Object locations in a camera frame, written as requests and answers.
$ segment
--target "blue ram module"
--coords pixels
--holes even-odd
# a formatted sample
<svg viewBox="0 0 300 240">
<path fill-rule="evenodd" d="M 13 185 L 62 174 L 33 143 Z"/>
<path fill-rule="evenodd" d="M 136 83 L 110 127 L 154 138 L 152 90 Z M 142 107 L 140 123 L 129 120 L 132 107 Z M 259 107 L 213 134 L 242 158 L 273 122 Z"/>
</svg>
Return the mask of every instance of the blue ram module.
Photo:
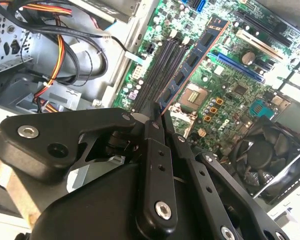
<svg viewBox="0 0 300 240">
<path fill-rule="evenodd" d="M 209 58 L 211 58 L 211 57 L 215 58 L 215 59 L 229 65 L 230 67 L 233 67 L 234 69 L 236 69 L 240 73 L 243 73 L 243 74 L 247 75 L 248 77 L 253 78 L 254 80 L 256 80 L 260 83 L 263 83 L 264 80 L 265 80 L 265 78 L 262 75 L 260 75 L 256 72 L 242 66 L 240 63 L 238 63 L 236 61 L 233 61 L 231 58 L 229 58 L 228 56 L 226 56 L 222 53 L 219 53 L 218 55 L 215 55 L 215 54 L 209 52 L 208 57 Z"/>
<path fill-rule="evenodd" d="M 156 102 L 159 103 L 162 114 L 168 110 L 174 98 L 187 84 L 192 74 L 196 71 L 229 23 L 229 21 L 222 20 L 220 17 L 212 15 L 202 36 L 194 44 L 187 57 L 157 98 Z"/>
</svg>

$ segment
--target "ram slot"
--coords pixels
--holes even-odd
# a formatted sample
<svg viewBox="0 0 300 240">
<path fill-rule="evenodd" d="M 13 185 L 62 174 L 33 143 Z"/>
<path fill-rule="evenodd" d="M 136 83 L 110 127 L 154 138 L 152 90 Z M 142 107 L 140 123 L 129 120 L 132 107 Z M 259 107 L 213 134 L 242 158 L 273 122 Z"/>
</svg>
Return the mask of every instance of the ram slot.
<svg viewBox="0 0 300 240">
<path fill-rule="evenodd" d="M 148 77 L 144 80 L 143 88 L 137 95 L 136 101 L 134 103 L 134 110 L 139 111 L 148 99 L 151 92 L 151 88 L 158 80 L 158 74 L 162 73 L 162 69 L 166 66 L 170 56 L 172 55 L 174 49 L 178 46 L 178 41 L 175 39 L 168 39 L 163 43 L 161 52 L 156 59 L 154 66 L 148 74 Z"/>
<path fill-rule="evenodd" d="M 286 37 L 278 33 L 275 33 L 272 29 L 264 25 L 262 22 L 260 22 L 258 19 L 254 18 L 253 16 L 244 13 L 242 10 L 235 11 L 234 14 L 239 18 L 241 18 L 244 22 L 254 26 L 256 29 L 265 32 L 277 42 L 285 45 L 288 48 L 291 46 L 292 41 L 290 41 L 289 39 L 287 39 Z"/>
<path fill-rule="evenodd" d="M 152 98 L 152 101 L 156 100 L 159 97 L 159 95 L 162 93 L 165 86 L 168 84 L 169 80 L 173 77 L 173 75 L 177 71 L 180 63 L 182 62 L 182 59 L 184 58 L 184 56 L 185 56 L 185 54 L 187 53 L 188 50 L 189 50 L 189 47 L 183 45 L 178 50 L 178 52 L 176 52 L 175 57 L 173 58 L 173 61 L 171 61 L 171 66 L 169 68 L 167 68 L 168 71 L 163 76 L 163 78 L 160 82 L 160 85 L 157 88 L 157 91 L 156 91 L 154 97 Z"/>
<path fill-rule="evenodd" d="M 174 73 L 168 84 L 156 99 L 159 103 L 161 114 L 163 115 L 172 104 L 174 98 L 187 84 L 192 74 L 199 67 L 201 61 L 211 50 L 222 33 L 229 25 L 229 21 L 222 20 L 216 15 L 212 15 L 207 23 L 206 30 L 202 37 L 194 44 L 189 54 L 184 59 L 178 70 Z"/>
</svg>

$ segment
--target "metal panel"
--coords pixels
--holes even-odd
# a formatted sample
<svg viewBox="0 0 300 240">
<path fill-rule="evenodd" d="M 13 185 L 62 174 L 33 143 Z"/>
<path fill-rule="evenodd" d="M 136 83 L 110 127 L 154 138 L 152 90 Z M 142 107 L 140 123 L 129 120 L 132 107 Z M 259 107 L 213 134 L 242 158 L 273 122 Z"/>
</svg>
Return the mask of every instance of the metal panel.
<svg viewBox="0 0 300 240">
<path fill-rule="evenodd" d="M 31 60 L 32 43 L 31 32 L 14 25 L 0 14 L 0 72 Z"/>
</svg>

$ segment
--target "chipset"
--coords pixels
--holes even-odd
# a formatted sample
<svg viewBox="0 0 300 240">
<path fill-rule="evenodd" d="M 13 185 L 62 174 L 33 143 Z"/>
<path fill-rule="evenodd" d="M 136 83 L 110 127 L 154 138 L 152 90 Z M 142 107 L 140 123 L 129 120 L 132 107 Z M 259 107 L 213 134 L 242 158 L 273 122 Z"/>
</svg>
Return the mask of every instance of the chipset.
<svg viewBox="0 0 300 240">
<path fill-rule="evenodd" d="M 207 96 L 208 92 L 205 89 L 190 83 L 185 89 L 180 103 L 195 111 L 202 105 Z"/>
<path fill-rule="evenodd" d="M 234 88 L 234 92 L 236 94 L 239 94 L 241 96 L 245 95 L 245 93 L 247 92 L 248 88 L 244 87 L 244 86 L 241 86 L 241 85 L 237 85 L 235 88 Z"/>
</svg>

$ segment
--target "black ram slot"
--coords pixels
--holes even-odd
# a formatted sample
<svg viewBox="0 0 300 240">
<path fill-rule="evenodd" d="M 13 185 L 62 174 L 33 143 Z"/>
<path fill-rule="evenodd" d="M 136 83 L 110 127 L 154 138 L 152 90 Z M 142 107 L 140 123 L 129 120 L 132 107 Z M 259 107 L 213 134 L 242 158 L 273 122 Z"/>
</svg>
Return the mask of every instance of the black ram slot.
<svg viewBox="0 0 300 240">
<path fill-rule="evenodd" d="M 234 14 L 237 17 L 241 18 L 246 23 L 254 26 L 256 29 L 258 29 L 262 32 L 265 32 L 272 39 L 278 41 L 279 43 L 285 45 L 286 47 L 289 48 L 291 46 L 292 41 L 290 41 L 289 39 L 287 39 L 286 37 L 284 37 L 278 33 L 275 33 L 272 29 L 270 29 L 269 27 L 264 25 L 262 22 L 260 22 L 258 19 L 254 18 L 253 16 L 250 16 L 250 15 L 244 13 L 242 10 L 235 11 Z"/>
<path fill-rule="evenodd" d="M 173 61 L 171 61 L 172 62 L 171 66 L 167 68 L 165 75 L 160 81 L 159 87 L 156 88 L 156 93 L 154 97 L 151 99 L 152 101 L 155 101 L 162 93 L 162 91 L 165 89 L 165 86 L 168 84 L 169 80 L 173 77 L 173 75 L 177 71 L 179 65 L 181 64 L 188 50 L 189 50 L 188 46 L 183 46 L 176 52 L 175 57 L 173 57 Z"/>
<path fill-rule="evenodd" d="M 135 111 L 139 111 L 141 109 L 144 102 L 148 99 L 148 96 L 154 91 L 152 88 L 158 81 L 158 75 L 162 74 L 163 68 L 165 68 L 167 65 L 170 56 L 178 45 L 178 41 L 175 39 L 168 39 L 165 43 L 166 44 L 162 46 L 162 50 L 156 60 L 155 65 L 151 69 L 151 72 L 142 86 L 141 92 L 136 98 L 134 104 Z"/>
</svg>

